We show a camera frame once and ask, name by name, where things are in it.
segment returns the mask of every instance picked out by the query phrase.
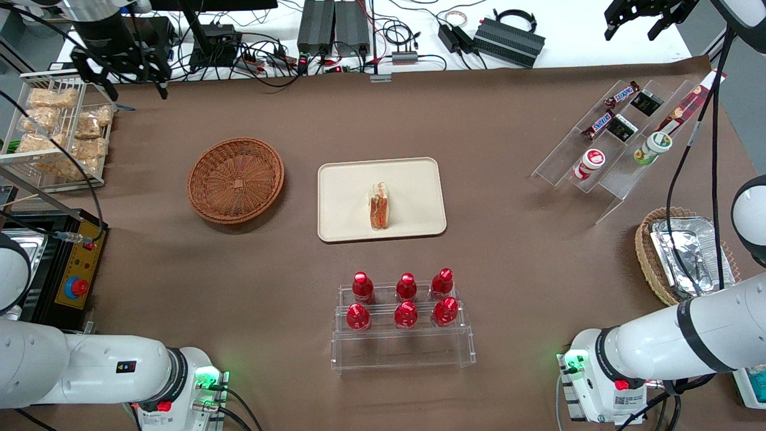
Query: black power adapter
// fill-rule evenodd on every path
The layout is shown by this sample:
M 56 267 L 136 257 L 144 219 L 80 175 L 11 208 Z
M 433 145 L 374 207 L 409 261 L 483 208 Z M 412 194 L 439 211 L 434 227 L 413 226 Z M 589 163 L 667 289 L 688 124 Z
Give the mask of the black power adapter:
M 457 26 L 452 27 L 452 33 L 455 35 L 457 43 L 464 53 L 473 54 L 476 52 L 476 47 L 473 44 L 473 39 L 468 34 L 466 34 L 462 28 Z
M 460 41 L 457 36 L 452 32 L 450 26 L 442 24 L 439 26 L 439 39 L 441 43 L 447 48 L 450 54 L 457 52 L 460 49 Z

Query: white table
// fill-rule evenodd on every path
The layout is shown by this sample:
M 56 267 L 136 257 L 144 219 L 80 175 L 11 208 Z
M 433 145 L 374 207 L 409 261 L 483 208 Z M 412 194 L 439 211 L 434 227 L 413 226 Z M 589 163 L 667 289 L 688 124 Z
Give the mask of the white table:
M 437 13 L 448 9 L 454 5 L 466 4 L 465 0 L 438 0 L 432 5 L 421 5 L 409 2 L 408 0 L 394 0 L 405 8 L 429 8 Z M 468 17 L 468 22 L 463 30 L 473 36 L 476 28 L 479 26 L 479 20 L 482 18 L 493 18 L 492 9 L 496 8 L 502 12 L 507 8 L 518 8 L 533 13 L 537 19 L 537 35 L 546 38 L 545 47 L 538 56 L 535 67 L 577 67 L 577 66 L 598 66 L 607 64 L 638 64 L 638 63 L 668 63 L 691 57 L 689 49 L 686 47 L 680 33 L 675 25 L 663 31 L 655 41 L 649 41 L 647 32 L 657 20 L 656 17 L 638 18 L 623 25 L 615 34 L 611 41 L 604 39 L 606 23 L 604 20 L 604 10 L 611 3 L 611 0 L 515 0 L 512 4 L 502 0 L 485 0 L 485 2 L 471 7 L 459 7 L 457 10 L 463 12 Z M 178 23 L 180 12 L 160 12 L 161 15 L 171 17 L 174 23 Z M 238 31 L 251 31 L 264 33 L 266 35 L 279 38 L 282 43 L 288 47 L 288 55 L 297 57 L 298 49 L 296 38 L 300 24 L 300 13 L 294 11 L 285 4 L 280 3 L 280 7 L 270 11 L 267 20 L 263 24 L 254 23 L 247 27 L 242 27 L 234 22 L 247 24 L 254 20 L 254 14 L 262 17 L 265 11 L 258 12 L 231 12 L 229 16 L 224 16 L 221 22 L 224 24 L 234 24 Z M 393 15 L 405 22 L 413 32 L 421 32 L 417 38 L 419 44 L 418 54 L 438 54 L 447 60 L 447 68 L 450 70 L 465 69 L 457 54 L 449 54 L 447 49 L 441 43 L 437 36 L 438 23 L 436 19 L 427 12 L 405 11 L 395 6 L 391 0 L 375 0 L 375 14 Z M 214 12 L 202 15 L 199 21 L 202 24 L 209 24 L 214 18 Z M 188 27 L 188 23 L 181 15 L 181 30 L 183 34 Z M 376 26 L 383 24 L 383 20 L 376 21 Z M 506 17 L 503 23 L 515 25 L 519 28 L 527 29 L 527 22 L 518 17 Z M 263 40 L 256 36 L 245 35 L 244 42 L 251 43 Z M 381 49 L 384 48 L 383 37 L 378 34 L 378 56 L 381 56 Z M 69 61 L 69 53 L 73 45 L 67 41 L 59 55 L 59 61 Z M 187 55 L 192 52 L 193 40 L 192 33 L 189 32 L 185 42 L 181 46 L 182 54 Z M 387 54 L 391 53 L 393 47 L 388 47 Z M 177 48 L 174 60 L 178 58 Z M 475 55 L 466 55 L 466 61 L 471 68 L 482 68 L 479 58 Z M 483 55 L 489 68 L 498 67 L 517 67 L 505 61 Z M 358 66 L 356 58 L 347 58 L 341 64 L 351 67 Z M 443 63 L 437 58 L 428 58 L 428 61 L 419 61 L 412 65 L 394 66 L 390 61 L 385 61 L 379 66 L 380 74 L 389 74 L 399 71 L 427 71 L 441 70 Z M 316 67 L 309 70 L 313 74 Z M 269 76 L 273 76 L 273 71 L 267 69 Z M 182 76 L 184 72 L 176 65 L 173 77 Z M 219 69 L 221 78 L 227 78 L 229 69 Z M 217 79 L 215 72 L 209 69 L 202 76 L 202 72 L 190 76 L 189 80 L 199 79 Z

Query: red button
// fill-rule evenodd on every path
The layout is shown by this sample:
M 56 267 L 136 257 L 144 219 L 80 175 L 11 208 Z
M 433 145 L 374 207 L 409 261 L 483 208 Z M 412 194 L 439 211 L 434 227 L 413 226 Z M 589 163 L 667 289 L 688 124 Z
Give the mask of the red button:
M 76 296 L 83 296 L 88 293 L 88 281 L 80 278 L 72 283 L 72 293 Z
M 617 380 L 614 382 L 614 387 L 616 387 L 617 390 L 629 390 L 630 383 L 628 383 L 626 380 Z

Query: wicker basket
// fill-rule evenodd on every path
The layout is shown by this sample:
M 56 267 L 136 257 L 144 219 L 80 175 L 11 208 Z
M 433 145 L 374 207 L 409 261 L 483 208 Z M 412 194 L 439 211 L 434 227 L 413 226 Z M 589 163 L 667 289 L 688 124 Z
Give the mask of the wicker basket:
M 186 196 L 205 220 L 233 225 L 274 202 L 284 183 L 279 154 L 253 138 L 225 140 L 205 151 L 189 173 Z
M 696 216 L 695 212 L 688 209 L 677 208 L 675 206 L 670 207 L 671 217 L 693 217 Z M 654 291 L 662 302 L 666 305 L 676 305 L 681 302 L 681 298 L 670 288 L 665 271 L 663 270 L 660 257 L 654 250 L 654 243 L 650 236 L 649 224 L 657 220 L 665 219 L 665 209 L 658 208 L 650 212 L 649 215 L 641 222 L 636 230 L 636 255 L 638 256 L 638 262 L 641 264 L 641 271 L 643 276 L 647 279 L 649 286 Z M 724 254 L 728 259 L 729 265 L 732 267 L 732 274 L 737 282 L 740 282 L 739 269 L 732 257 L 732 251 L 728 249 L 726 243 L 721 241 L 721 247 Z

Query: snickers bar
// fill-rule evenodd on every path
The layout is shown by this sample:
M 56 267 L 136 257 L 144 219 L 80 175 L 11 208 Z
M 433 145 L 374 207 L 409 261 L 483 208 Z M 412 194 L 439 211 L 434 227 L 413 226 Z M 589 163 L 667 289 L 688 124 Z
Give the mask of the snickers bar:
M 636 81 L 631 81 L 630 85 L 628 85 L 625 90 L 622 90 L 621 92 L 614 95 L 614 97 L 609 97 L 608 99 L 604 100 L 604 104 L 608 107 L 616 107 L 618 103 L 621 101 L 627 99 L 631 94 L 636 93 L 641 90 L 641 87 L 636 84 Z
M 607 109 L 607 112 L 595 123 L 593 123 L 593 126 L 585 129 L 585 131 L 582 132 L 582 135 L 584 137 L 588 137 L 589 140 L 593 140 L 599 132 L 601 132 L 604 128 L 606 128 L 607 125 L 609 125 L 609 123 L 612 122 L 612 120 L 614 120 L 614 112 Z

